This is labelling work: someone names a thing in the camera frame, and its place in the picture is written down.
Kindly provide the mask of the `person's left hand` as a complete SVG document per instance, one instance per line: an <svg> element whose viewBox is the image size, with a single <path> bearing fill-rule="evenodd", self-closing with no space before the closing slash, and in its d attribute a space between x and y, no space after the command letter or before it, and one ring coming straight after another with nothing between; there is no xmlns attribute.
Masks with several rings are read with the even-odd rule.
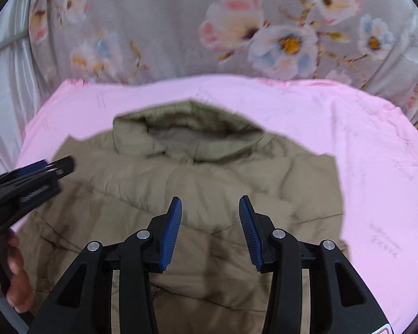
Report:
<svg viewBox="0 0 418 334"><path fill-rule="evenodd" d="M30 280L24 269L24 259L19 250L19 238L13 230L8 230L7 264L12 273L10 286L6 292L6 301L19 314L28 312L34 304L35 295Z"/></svg>

